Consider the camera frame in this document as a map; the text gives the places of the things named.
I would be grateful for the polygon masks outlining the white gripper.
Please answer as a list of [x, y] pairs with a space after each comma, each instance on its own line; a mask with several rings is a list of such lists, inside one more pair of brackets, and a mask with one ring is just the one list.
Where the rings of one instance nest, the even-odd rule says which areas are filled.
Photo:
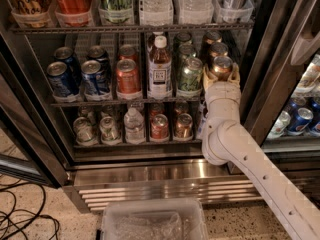
[[212, 109], [214, 106], [225, 108], [235, 106], [239, 108], [241, 91], [236, 85], [240, 83], [239, 66], [237, 63], [233, 63], [230, 82], [214, 82], [214, 75], [210, 72], [208, 66], [204, 65], [203, 89], [206, 90], [205, 101], [208, 109]]

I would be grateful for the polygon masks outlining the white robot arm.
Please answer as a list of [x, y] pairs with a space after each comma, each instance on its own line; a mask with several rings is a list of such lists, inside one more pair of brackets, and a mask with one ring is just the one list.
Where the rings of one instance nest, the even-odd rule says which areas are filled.
[[293, 240], [320, 240], [320, 210], [270, 161], [240, 124], [240, 74], [225, 81], [203, 73], [208, 109], [202, 154], [213, 165], [234, 163], [253, 183]]

